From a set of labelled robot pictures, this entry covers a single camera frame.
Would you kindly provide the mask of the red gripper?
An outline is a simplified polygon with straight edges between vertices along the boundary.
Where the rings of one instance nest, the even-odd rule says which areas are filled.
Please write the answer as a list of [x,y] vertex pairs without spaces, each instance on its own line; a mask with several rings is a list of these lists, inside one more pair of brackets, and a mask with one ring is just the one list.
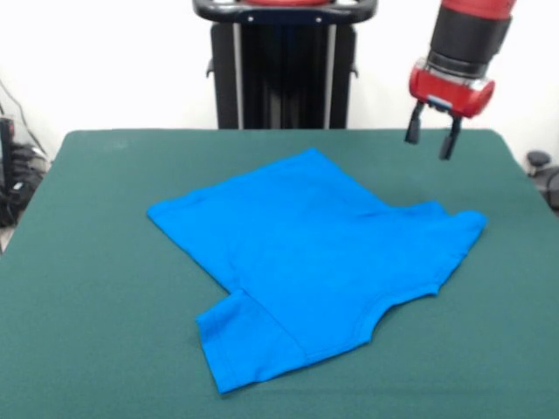
[[461,117],[470,119],[481,114],[493,97],[495,87],[495,81],[487,77],[468,79],[447,74],[420,58],[410,75],[409,91],[418,101],[412,110],[404,141],[418,144],[424,103],[441,112],[458,115],[452,117],[450,131],[439,152],[440,160],[450,160],[461,131]]

